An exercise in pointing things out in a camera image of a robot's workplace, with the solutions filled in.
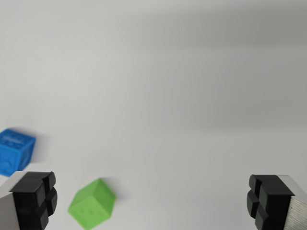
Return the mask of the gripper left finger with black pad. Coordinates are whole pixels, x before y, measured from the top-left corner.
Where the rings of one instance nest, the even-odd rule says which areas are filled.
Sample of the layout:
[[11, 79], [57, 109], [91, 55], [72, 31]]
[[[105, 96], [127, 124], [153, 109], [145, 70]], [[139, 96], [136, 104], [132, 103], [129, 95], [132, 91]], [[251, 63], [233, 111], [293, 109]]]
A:
[[58, 195], [53, 172], [16, 171], [0, 186], [2, 230], [44, 230]]

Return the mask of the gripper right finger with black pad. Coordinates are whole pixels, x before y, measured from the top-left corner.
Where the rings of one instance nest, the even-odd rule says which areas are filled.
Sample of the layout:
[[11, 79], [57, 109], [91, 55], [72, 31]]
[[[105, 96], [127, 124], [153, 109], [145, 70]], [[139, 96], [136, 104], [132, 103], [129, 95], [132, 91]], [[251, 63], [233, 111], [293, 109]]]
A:
[[259, 230], [305, 230], [307, 193], [289, 175], [249, 178], [247, 209]]

